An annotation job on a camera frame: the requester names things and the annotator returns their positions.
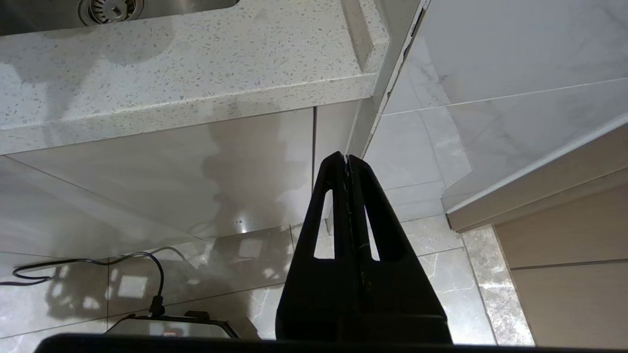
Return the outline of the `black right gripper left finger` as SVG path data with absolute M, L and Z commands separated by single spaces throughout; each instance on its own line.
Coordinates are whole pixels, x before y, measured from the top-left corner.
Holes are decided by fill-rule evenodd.
M 316 258 L 325 197 L 333 197 L 335 256 Z M 279 340 L 365 342 L 360 246 L 367 243 L 349 163 L 340 152 L 323 159 L 276 314 Z

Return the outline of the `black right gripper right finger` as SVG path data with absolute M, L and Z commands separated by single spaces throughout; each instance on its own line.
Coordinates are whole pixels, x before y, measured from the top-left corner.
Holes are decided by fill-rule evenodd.
M 451 342 L 448 318 L 372 168 L 348 157 L 359 326 L 380 342 Z

